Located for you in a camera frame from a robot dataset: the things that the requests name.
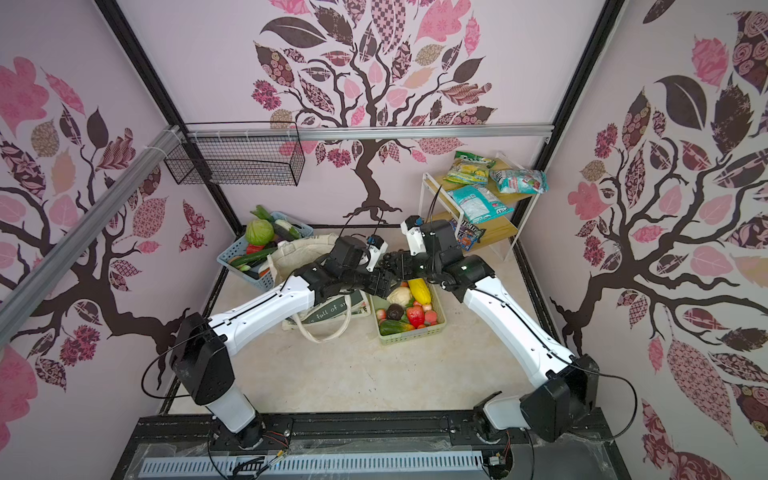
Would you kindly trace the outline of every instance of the wire mesh basket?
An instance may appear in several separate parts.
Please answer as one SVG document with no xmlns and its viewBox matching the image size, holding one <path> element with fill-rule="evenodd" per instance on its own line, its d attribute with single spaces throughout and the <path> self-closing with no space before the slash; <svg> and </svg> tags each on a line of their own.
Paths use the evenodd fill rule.
<svg viewBox="0 0 768 480">
<path fill-rule="evenodd" d="M 247 123 L 265 127 L 209 131 L 198 128 L 210 122 L 187 124 L 192 133 L 165 160 L 176 183 L 298 185 L 305 157 L 296 122 Z"/>
</svg>

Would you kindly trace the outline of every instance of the basket of vegetables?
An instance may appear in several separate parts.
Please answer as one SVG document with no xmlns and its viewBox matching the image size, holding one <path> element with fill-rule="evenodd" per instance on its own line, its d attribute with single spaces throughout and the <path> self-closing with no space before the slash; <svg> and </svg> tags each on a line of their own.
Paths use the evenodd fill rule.
<svg viewBox="0 0 768 480">
<path fill-rule="evenodd" d="M 403 282 L 386 299 L 372 297 L 384 345 L 433 335 L 445 328 L 436 288 L 422 279 Z"/>
<path fill-rule="evenodd" d="M 251 212 L 256 215 L 245 235 L 219 255 L 217 262 L 230 272 L 262 290 L 274 286 L 274 278 L 266 258 L 277 250 L 281 241 L 311 237 L 314 229 L 280 212 L 271 214 L 261 205 Z"/>
</svg>

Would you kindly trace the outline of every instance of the tree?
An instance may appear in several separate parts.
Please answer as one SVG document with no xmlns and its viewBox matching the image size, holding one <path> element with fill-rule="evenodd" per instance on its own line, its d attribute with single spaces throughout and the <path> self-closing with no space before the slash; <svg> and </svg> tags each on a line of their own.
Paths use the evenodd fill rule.
<svg viewBox="0 0 768 480">
<path fill-rule="evenodd" d="M 272 3 L 296 15 L 275 18 L 262 29 L 262 32 L 277 34 L 293 48 L 278 50 L 256 43 L 259 63 L 271 81 L 282 88 L 278 91 L 266 80 L 254 83 L 253 99 L 267 110 L 275 110 L 271 117 L 275 122 L 273 126 L 282 126 L 280 122 L 286 121 L 295 121 L 303 127 L 354 127 L 364 121 L 371 127 L 484 124 L 495 110 L 472 106 L 443 111 L 443 99 L 457 106 L 474 105 L 492 87 L 490 83 L 469 84 L 482 58 L 470 58 L 457 66 L 458 58 L 464 52 L 471 56 L 480 39 L 474 17 L 464 25 L 460 20 L 469 12 L 469 0 L 459 0 L 455 6 L 451 0 L 420 0 L 418 5 L 415 5 L 417 0 L 407 1 L 415 5 L 417 16 L 419 7 L 429 6 L 415 40 L 429 37 L 438 42 L 423 46 L 415 57 L 410 40 L 402 39 L 410 18 L 406 15 L 406 0 L 372 0 L 372 20 L 367 25 L 361 22 L 366 13 L 366 0 L 323 4 L 327 6 L 310 3 L 311 14 L 303 0 L 272 0 Z M 313 15 L 319 28 L 298 15 Z M 462 28 L 464 37 L 446 50 L 448 35 Z M 307 60 L 305 53 L 309 55 L 312 49 L 314 54 L 318 51 L 315 47 L 320 45 L 328 51 Z M 276 110 L 283 100 L 295 102 L 297 110 Z M 421 109 L 430 101 L 428 110 Z M 314 151 L 318 164 L 328 160 L 341 168 L 356 162 L 355 175 L 365 186 L 367 198 L 345 218 L 367 211 L 371 219 L 381 220 L 384 212 L 402 210 L 381 198 L 381 189 L 370 167 L 375 158 L 382 162 L 387 159 L 400 162 L 405 151 L 417 161 L 426 162 L 424 153 L 444 154 L 463 144 L 457 138 L 427 138 L 417 142 L 419 150 L 416 145 L 406 143 L 409 142 L 382 139 L 303 142 L 302 146 L 307 154 Z M 292 144 L 286 146 L 286 154 L 290 155 L 292 147 Z"/>
<path fill-rule="evenodd" d="M 36 98 L 42 98 L 41 106 L 48 99 L 48 91 L 34 84 L 35 66 L 25 58 L 16 58 L 18 76 L 30 78 L 26 86 L 20 87 L 27 91 L 38 89 Z M 31 71 L 31 75 L 22 73 Z M 0 153 L 8 165 L 12 181 L 18 186 L 0 187 L 0 230 L 12 235 L 17 242 L 14 244 L 0 242 L 0 268 L 21 266 L 21 274 L 16 278 L 0 274 L 0 283 L 10 290 L 15 289 L 30 274 L 42 257 L 48 255 L 55 245 L 52 231 L 56 227 L 66 234 L 75 226 L 81 214 L 96 203 L 94 190 L 96 182 L 103 181 L 109 188 L 113 183 L 108 170 L 125 169 L 133 160 L 136 150 L 131 143 L 133 133 L 126 128 L 123 137 L 109 141 L 107 125 L 98 109 L 88 116 L 86 122 L 87 144 L 81 136 L 81 129 L 73 114 L 84 114 L 84 106 L 78 95 L 64 81 L 47 74 L 51 89 L 61 99 L 61 113 L 58 118 L 59 131 L 68 139 L 68 144 L 60 150 L 59 131 L 54 126 L 54 119 L 39 124 L 32 131 L 31 145 L 38 159 L 34 159 L 26 151 L 17 146 L 18 142 L 6 139 L 0 134 Z M 40 117 L 27 116 L 17 118 L 16 122 L 9 121 L 15 132 L 19 121 L 34 120 Z M 70 156 L 70 149 L 79 149 L 79 161 L 88 172 L 88 180 L 82 187 L 75 188 L 76 166 Z M 98 162 L 94 159 L 101 152 Z M 38 160 L 42 157 L 54 157 L 51 173 L 41 169 Z M 43 300 L 31 317 L 46 317 L 47 323 L 29 329 L 18 331 L 12 341 L 22 336 L 37 336 L 38 339 L 31 348 L 29 356 L 36 356 L 35 371 L 38 376 L 53 385 L 66 389 L 66 368 L 77 362 L 94 358 L 96 346 L 101 340 L 101 333 L 95 326 L 105 325 L 111 336 L 137 334 L 149 336 L 162 353 L 171 348 L 175 341 L 174 333 L 184 319 L 186 309 L 181 316 L 163 324 L 158 318 L 150 316 L 135 316 L 132 312 L 121 312 L 115 299 L 115 290 L 127 292 L 126 277 L 141 273 L 129 261 L 129 257 L 138 254 L 153 253 L 159 244 L 149 240 L 163 223 L 165 215 L 165 198 L 150 198 L 160 183 L 161 171 L 156 168 L 137 192 L 129 199 L 121 211 L 101 231 L 83 252 L 78 262 L 71 267 L 71 272 L 77 281 L 74 285 L 65 286 L 63 291 L 53 297 Z M 28 209 L 34 211 L 34 216 L 28 215 Z M 126 226 L 131 223 L 132 234 L 125 237 Z M 118 247 L 118 243 L 128 237 L 141 237 L 144 241 L 133 242 L 129 247 Z M 29 261 L 29 250 L 34 250 L 39 256 Z M 71 333 L 65 329 L 65 320 L 73 324 Z M 56 351 L 54 346 L 64 333 L 65 339 Z M 160 374 L 157 377 L 157 387 L 160 387 L 161 377 L 165 370 L 164 358 L 159 363 Z"/>
<path fill-rule="evenodd" d="M 743 218 L 744 212 L 768 201 L 768 179 L 763 175 L 768 148 L 764 141 L 745 140 L 754 123 L 750 96 L 742 90 L 755 87 L 754 97 L 765 93 L 766 70 L 764 59 L 760 70 L 759 64 L 750 68 L 755 62 L 740 66 L 749 55 L 737 55 L 744 42 L 762 38 L 745 36 L 745 25 L 763 25 L 765 31 L 768 16 L 761 12 L 733 15 L 740 43 L 734 49 L 733 72 L 725 85 L 721 84 L 727 73 L 728 49 L 716 38 L 697 39 L 694 48 L 699 79 L 721 87 L 714 108 L 707 104 L 698 81 L 671 75 L 656 82 L 666 90 L 666 114 L 658 108 L 654 111 L 643 90 L 624 119 L 623 147 L 617 146 L 615 124 L 598 133 L 594 150 L 598 159 L 581 171 L 586 182 L 568 195 L 575 213 L 586 220 L 576 237 L 585 239 L 584 258 L 593 270 L 576 310 L 551 301 L 565 321 L 564 339 L 572 338 L 581 355 L 582 330 L 589 325 L 595 305 L 607 290 L 619 290 L 617 308 L 629 307 L 630 328 L 649 319 L 648 354 L 654 369 L 662 368 L 666 342 L 670 372 L 696 407 L 733 435 L 730 385 L 737 405 L 768 441 L 765 425 L 750 404 L 753 400 L 747 398 L 753 392 L 768 398 L 768 390 L 724 382 L 713 366 L 742 381 L 768 381 L 762 367 L 739 354 L 763 347 L 768 332 L 739 325 L 737 318 L 720 321 L 707 309 L 726 304 L 751 309 L 755 316 L 768 315 L 765 302 L 744 298 L 743 291 L 734 290 L 747 282 L 768 287 L 768 258 L 754 251 L 768 248 L 768 216 L 760 213 Z M 743 83 L 734 81 L 734 74 Z M 679 135 L 665 134 L 668 118 L 682 127 L 674 129 Z M 756 126 L 749 139 L 764 139 L 768 107 Z M 647 172 L 660 176 L 651 188 L 646 188 Z M 724 253 L 726 245 L 730 250 L 748 251 L 729 257 Z M 679 293 L 678 289 L 691 287 L 700 294 Z M 662 332 L 666 331 L 664 320 L 671 338 Z M 685 343 L 680 333 L 692 336 L 705 348 L 722 346 L 739 353 L 709 353 L 707 357 Z M 757 409 L 762 409 L 761 415 L 768 414 L 768 406 Z"/>
</svg>

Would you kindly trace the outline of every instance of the butterfly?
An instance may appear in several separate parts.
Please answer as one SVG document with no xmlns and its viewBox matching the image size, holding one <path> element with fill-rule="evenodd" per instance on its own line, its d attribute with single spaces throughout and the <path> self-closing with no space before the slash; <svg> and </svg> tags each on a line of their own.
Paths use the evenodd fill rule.
<svg viewBox="0 0 768 480">
<path fill-rule="evenodd" d="M 205 237 L 202 230 L 205 230 L 205 224 L 210 221 L 205 220 L 203 214 L 195 213 L 194 208 L 186 200 L 184 200 L 184 216 L 187 218 L 190 229 L 181 237 L 179 252 L 189 250 L 192 247 L 200 248 L 205 245 Z"/>
</svg>

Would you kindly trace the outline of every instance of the wall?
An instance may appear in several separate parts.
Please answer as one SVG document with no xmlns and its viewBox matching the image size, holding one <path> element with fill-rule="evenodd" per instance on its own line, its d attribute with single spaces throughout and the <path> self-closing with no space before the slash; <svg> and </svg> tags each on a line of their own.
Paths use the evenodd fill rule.
<svg viewBox="0 0 768 480">
<path fill-rule="evenodd" d="M 241 0 L 121 7 L 185 121 L 353 127 L 551 122 L 602 3 Z M 287 28 L 291 23 L 299 28 Z M 379 59 L 371 55 L 377 47 Z M 457 147 L 480 154 L 500 147 L 528 164 L 539 146 L 536 137 L 305 142 L 300 195 L 295 187 L 223 189 L 242 220 L 262 203 L 312 223 L 342 223 L 349 214 L 352 223 L 382 215 L 398 223 L 419 204 L 421 174 L 447 171 Z"/>
<path fill-rule="evenodd" d="M 633 478 L 765 476 L 766 35 L 757 0 L 631 2 L 522 237 L 568 346 L 637 387 Z M 598 402 L 621 430 L 627 386 Z"/>
<path fill-rule="evenodd" d="M 165 122 L 89 0 L 4 5 L 0 39 L 5 297 Z M 4 478 L 111 475 L 137 418 L 159 406 L 141 373 L 202 308 L 231 239 L 205 189 L 153 172 L 0 348 Z M 160 374 L 147 378 L 158 395 Z"/>
</svg>

